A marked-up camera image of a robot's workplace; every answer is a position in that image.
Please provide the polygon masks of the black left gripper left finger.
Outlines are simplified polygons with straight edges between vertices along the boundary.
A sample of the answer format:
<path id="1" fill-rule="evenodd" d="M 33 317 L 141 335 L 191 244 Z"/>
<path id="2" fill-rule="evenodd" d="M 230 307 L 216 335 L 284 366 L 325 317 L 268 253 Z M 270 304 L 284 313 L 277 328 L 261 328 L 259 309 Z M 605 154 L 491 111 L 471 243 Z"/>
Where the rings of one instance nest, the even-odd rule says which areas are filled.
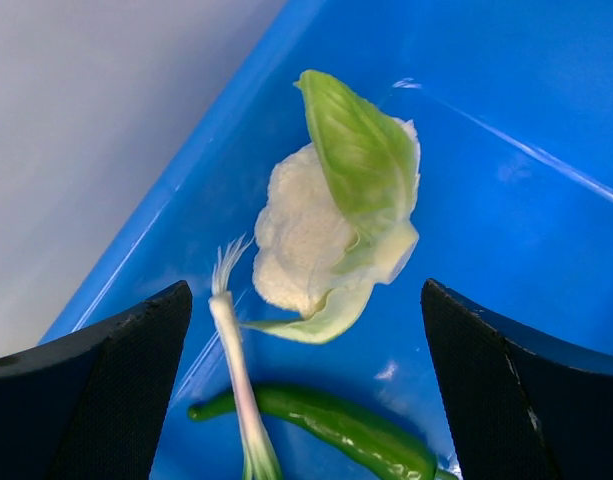
<path id="1" fill-rule="evenodd" d="M 0 357 L 0 479 L 148 478 L 191 313 L 179 281 Z"/>

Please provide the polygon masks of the white cauliflower with leaves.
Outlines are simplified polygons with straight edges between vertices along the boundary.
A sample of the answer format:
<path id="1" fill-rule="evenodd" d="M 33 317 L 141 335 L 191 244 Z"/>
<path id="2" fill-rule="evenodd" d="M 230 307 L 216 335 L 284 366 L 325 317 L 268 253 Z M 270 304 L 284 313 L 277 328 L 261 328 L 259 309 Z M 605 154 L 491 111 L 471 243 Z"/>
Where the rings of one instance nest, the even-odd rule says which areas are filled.
<path id="1" fill-rule="evenodd" d="M 324 344 L 361 316 L 373 289 L 392 283 L 419 240 L 411 216 L 421 146 L 412 120 L 381 111 L 336 77 L 297 80 L 310 140 L 277 163 L 254 228 L 253 285 L 287 320 L 251 328 Z"/>

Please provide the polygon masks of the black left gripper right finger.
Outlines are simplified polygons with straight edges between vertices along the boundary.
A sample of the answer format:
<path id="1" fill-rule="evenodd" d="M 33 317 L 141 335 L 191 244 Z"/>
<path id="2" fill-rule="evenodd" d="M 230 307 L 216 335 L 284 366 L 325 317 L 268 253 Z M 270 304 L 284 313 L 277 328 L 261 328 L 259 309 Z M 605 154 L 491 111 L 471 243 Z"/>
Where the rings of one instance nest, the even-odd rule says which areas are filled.
<path id="1" fill-rule="evenodd" d="M 465 479 L 613 479 L 613 356 L 434 279 L 421 308 Z"/>

